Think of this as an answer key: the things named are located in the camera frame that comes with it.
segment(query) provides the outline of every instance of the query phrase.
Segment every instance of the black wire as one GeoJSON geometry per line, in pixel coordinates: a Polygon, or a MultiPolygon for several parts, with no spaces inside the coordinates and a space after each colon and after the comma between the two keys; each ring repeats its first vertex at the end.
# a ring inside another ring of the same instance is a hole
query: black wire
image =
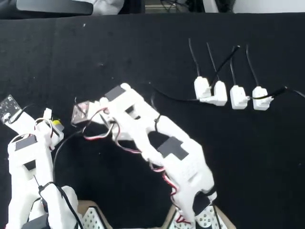
{"type": "Polygon", "coordinates": [[[300,95],[300,96],[302,96],[303,98],[305,98],[305,94],[303,94],[303,93],[301,93],[301,92],[299,92],[299,91],[297,91],[297,90],[293,90],[293,89],[288,89],[288,90],[291,91],[291,92],[297,93],[298,95],[300,95]]]}
{"type": "Polygon", "coordinates": [[[287,90],[289,90],[289,89],[288,89],[288,87],[285,86],[285,87],[282,87],[282,88],[280,88],[280,89],[278,89],[278,90],[276,90],[272,93],[269,93],[267,95],[264,95],[264,96],[261,96],[261,97],[252,97],[252,99],[265,99],[265,98],[268,98],[268,97],[275,98],[275,97],[279,96],[280,94],[285,93],[287,90]]]}
{"type": "Polygon", "coordinates": [[[64,145],[69,139],[71,139],[72,137],[76,136],[77,134],[81,134],[81,133],[82,133],[82,130],[79,130],[79,131],[76,131],[76,132],[74,132],[73,134],[71,134],[69,137],[67,137],[67,138],[60,144],[60,146],[59,146],[58,149],[56,150],[55,157],[54,157],[54,162],[53,162],[53,180],[54,180],[54,181],[55,181],[55,165],[56,165],[57,157],[58,157],[58,154],[59,154],[61,148],[63,147],[63,145],[64,145]]]}
{"type": "Polygon", "coordinates": [[[224,65],[235,55],[235,53],[239,50],[240,46],[237,45],[233,48],[232,52],[230,53],[230,55],[228,55],[224,61],[221,63],[221,65],[217,68],[216,72],[215,72],[215,77],[212,81],[211,86],[213,87],[216,83],[216,79],[217,79],[217,74],[222,70],[222,68],[224,67],[224,65]]]}
{"type": "Polygon", "coordinates": [[[14,119],[13,121],[10,120],[10,118],[11,118],[11,117],[10,117],[9,120],[8,120],[9,124],[13,124],[14,122],[16,122],[16,121],[20,118],[20,116],[22,115],[22,113],[23,113],[27,108],[29,108],[29,107],[31,107],[31,106],[35,106],[35,104],[29,104],[29,105],[25,106],[25,107],[21,110],[21,112],[15,117],[15,119],[14,119]]]}
{"type": "Polygon", "coordinates": [[[235,78],[235,72],[234,72],[234,67],[233,67],[233,58],[234,57],[232,57],[230,60],[230,67],[231,67],[231,73],[232,73],[232,78],[233,78],[233,84],[236,85],[236,78],[235,78]]]}
{"type": "Polygon", "coordinates": [[[199,67],[198,61],[197,61],[197,59],[195,57],[195,54],[194,54],[194,51],[193,51],[193,48],[192,48],[191,38],[189,38],[189,48],[190,48],[190,51],[191,51],[191,54],[192,54],[193,61],[195,62],[195,65],[196,65],[197,76],[201,76],[201,74],[200,74],[200,67],[199,67]]]}
{"type": "Polygon", "coordinates": [[[78,225],[80,226],[81,229],[83,229],[84,227],[82,226],[81,220],[80,220],[80,218],[78,217],[78,215],[76,214],[76,212],[74,211],[74,209],[73,209],[73,207],[72,207],[72,205],[71,205],[71,203],[70,203],[70,201],[69,201],[69,199],[68,199],[68,197],[67,197],[67,194],[64,192],[64,190],[62,190],[61,187],[59,187],[59,186],[57,186],[57,185],[55,185],[55,186],[56,186],[56,188],[59,190],[59,192],[61,193],[61,195],[63,196],[63,198],[65,199],[65,201],[66,201],[66,203],[67,203],[67,205],[68,205],[70,211],[72,212],[73,216],[75,217],[75,219],[76,219],[78,225]]]}
{"type": "Polygon", "coordinates": [[[178,99],[178,98],[174,98],[174,97],[171,97],[170,95],[160,91],[159,89],[153,87],[153,89],[155,91],[157,91],[158,93],[160,93],[161,95],[165,96],[166,98],[169,98],[169,99],[172,99],[172,100],[175,100],[175,101],[178,101],[178,102],[198,102],[199,99],[178,99]]]}
{"type": "Polygon", "coordinates": [[[221,224],[220,224],[220,221],[219,221],[219,217],[218,217],[218,214],[217,214],[217,210],[216,210],[215,204],[212,203],[212,206],[213,206],[213,209],[214,209],[214,212],[215,212],[215,216],[216,216],[216,219],[217,219],[218,228],[221,229],[221,224]]]}
{"type": "Polygon", "coordinates": [[[208,52],[209,52],[209,56],[210,56],[210,60],[212,62],[213,68],[214,68],[214,72],[217,72],[215,61],[214,61],[214,58],[213,58],[213,55],[212,55],[212,51],[211,51],[211,48],[210,48],[210,44],[208,42],[206,43],[206,47],[208,48],[208,52]]]}
{"type": "Polygon", "coordinates": [[[301,92],[299,92],[297,90],[290,89],[290,88],[288,88],[286,86],[284,86],[284,87],[282,87],[282,88],[280,88],[280,89],[278,89],[278,90],[276,90],[276,91],[274,91],[272,93],[269,93],[267,95],[261,96],[261,97],[252,97],[252,99],[265,99],[265,98],[268,98],[268,97],[275,98],[275,97],[277,97],[277,96],[279,96],[279,95],[281,95],[281,94],[283,94],[285,92],[296,93],[296,94],[298,94],[299,96],[301,96],[301,97],[303,97],[305,99],[305,94],[303,94],[303,93],[301,93],[301,92]]]}
{"type": "Polygon", "coordinates": [[[56,185],[54,182],[52,182],[52,181],[48,182],[48,183],[47,183],[46,185],[44,185],[44,186],[41,186],[41,185],[39,185],[39,183],[38,183],[36,177],[35,177],[35,180],[36,180],[36,182],[37,182],[37,184],[38,184],[38,190],[39,190],[38,194],[39,194],[40,196],[41,196],[41,192],[42,192],[47,186],[49,186],[49,185],[51,185],[51,184],[53,184],[53,185],[58,189],[58,191],[61,193],[61,197],[63,197],[63,198],[65,199],[66,204],[68,205],[68,208],[70,209],[71,213],[72,213],[73,216],[75,217],[75,219],[76,219],[78,225],[80,226],[81,229],[83,229],[84,227],[82,226],[81,220],[80,220],[80,218],[78,217],[78,215],[76,214],[75,210],[73,209],[73,207],[72,207],[72,205],[71,205],[71,203],[70,203],[70,201],[69,201],[69,198],[67,197],[67,194],[65,193],[65,191],[62,190],[61,187],[57,186],[57,185],[56,185]]]}
{"type": "Polygon", "coordinates": [[[40,199],[41,199],[41,198],[39,197],[39,198],[37,198],[36,200],[34,200],[34,202],[32,203],[32,206],[31,206],[31,208],[30,208],[30,213],[31,213],[31,211],[32,211],[32,209],[33,209],[34,204],[35,204],[38,200],[40,200],[40,199]]]}
{"type": "Polygon", "coordinates": [[[248,61],[248,64],[249,64],[249,67],[250,67],[250,70],[251,70],[251,74],[252,74],[252,76],[255,80],[256,86],[259,86],[257,76],[255,74],[254,68],[252,66],[252,63],[251,63],[251,60],[250,60],[250,57],[249,57],[249,45],[246,46],[246,56],[247,56],[247,61],[248,61]]]}
{"type": "Polygon", "coordinates": [[[169,13],[171,8],[169,8],[169,9],[166,8],[165,5],[164,5],[164,3],[163,3],[163,1],[164,1],[164,0],[160,0],[160,3],[161,3],[161,5],[163,6],[163,8],[169,13]]]}

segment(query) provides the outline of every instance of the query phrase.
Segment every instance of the white power plug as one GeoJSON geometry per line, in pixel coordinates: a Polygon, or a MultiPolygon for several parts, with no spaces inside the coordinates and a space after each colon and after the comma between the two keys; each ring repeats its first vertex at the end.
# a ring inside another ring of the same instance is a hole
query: white power plug
{"type": "Polygon", "coordinates": [[[211,87],[206,78],[198,76],[194,81],[196,99],[206,98],[211,96],[211,87]]]}
{"type": "MultiPolygon", "coordinates": [[[[263,97],[265,95],[268,95],[268,92],[265,88],[262,88],[260,86],[257,86],[252,91],[252,97],[253,98],[259,98],[263,97]]],[[[267,97],[264,99],[253,99],[253,108],[258,111],[265,111],[269,108],[270,103],[274,100],[274,98],[267,97]]]]}
{"type": "Polygon", "coordinates": [[[231,104],[234,110],[244,110],[248,101],[250,100],[249,96],[246,96],[243,87],[234,85],[230,90],[231,104]]]}
{"type": "Polygon", "coordinates": [[[206,98],[200,98],[200,102],[214,104],[216,106],[224,106],[228,101],[225,84],[222,81],[217,81],[214,86],[214,95],[206,98]]]}

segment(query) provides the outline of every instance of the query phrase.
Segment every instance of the robotic arm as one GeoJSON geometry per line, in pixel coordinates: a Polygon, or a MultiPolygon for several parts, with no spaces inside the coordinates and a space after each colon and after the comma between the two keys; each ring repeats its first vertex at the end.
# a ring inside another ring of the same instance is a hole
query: robotic arm
{"type": "MultiPolygon", "coordinates": [[[[10,97],[0,104],[0,120],[20,134],[8,145],[12,199],[6,229],[82,229],[74,190],[53,183],[51,151],[63,139],[62,131],[49,115],[34,120],[10,97]],[[18,114],[21,115],[16,122],[8,121],[18,114]]],[[[141,154],[153,171],[163,173],[164,180],[172,187],[171,200],[180,214],[176,223],[190,223],[191,228],[196,221],[201,224],[199,215],[217,194],[213,175],[197,142],[155,111],[126,83],[113,88],[99,101],[76,104],[71,123],[85,121],[88,123],[83,134],[91,122],[108,128],[105,135],[84,134],[85,139],[104,138],[112,132],[117,146],[141,154]],[[168,136],[157,149],[148,138],[152,131],[168,136]],[[134,141],[137,149],[121,146],[121,140],[134,141]]]]}
{"type": "Polygon", "coordinates": [[[216,198],[213,175],[205,162],[202,147],[168,117],[149,106],[128,84],[113,88],[94,103],[87,101],[75,105],[71,122],[75,125],[83,121],[111,128],[112,139],[120,147],[120,140],[134,141],[137,150],[124,149],[140,153],[145,161],[158,166],[155,171],[164,171],[163,178],[173,188],[173,204],[186,222],[195,223],[195,215],[216,198]],[[148,138],[151,131],[169,138],[155,149],[148,138]],[[199,206],[196,214],[193,203],[198,193],[206,198],[196,201],[199,206]]]}
{"type": "Polygon", "coordinates": [[[46,116],[34,120],[11,95],[0,103],[0,119],[19,134],[8,144],[12,195],[6,229],[74,228],[80,215],[63,197],[75,213],[77,196],[53,183],[51,151],[63,139],[60,125],[46,116]]]}

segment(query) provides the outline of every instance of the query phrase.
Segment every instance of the black table surface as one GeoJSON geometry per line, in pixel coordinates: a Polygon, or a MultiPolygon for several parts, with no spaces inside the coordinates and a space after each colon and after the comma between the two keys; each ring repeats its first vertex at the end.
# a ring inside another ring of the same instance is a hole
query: black table surface
{"type": "MultiPolygon", "coordinates": [[[[150,102],[152,85],[175,97],[194,98],[196,69],[188,38],[210,80],[213,67],[241,45],[234,58],[237,83],[255,88],[245,45],[262,87],[287,85],[305,92],[305,14],[120,15],[66,19],[0,21],[0,98],[14,96],[23,107],[53,108],[66,135],[74,97],[98,100],[127,82],[150,102]]],[[[229,66],[220,73],[227,91],[229,66]]],[[[218,192],[216,204],[238,227],[303,228],[305,208],[305,99],[287,93],[267,111],[252,102],[242,111],[179,103],[159,94],[159,112],[170,117],[203,146],[218,192]]],[[[29,109],[34,117],[42,109],[29,109]]],[[[15,133],[0,127],[0,228],[11,198],[7,144],[15,133]]],[[[61,151],[57,178],[79,199],[98,203],[115,228],[160,226],[170,207],[170,188],[140,155],[112,141],[81,137],[61,151]]]]}

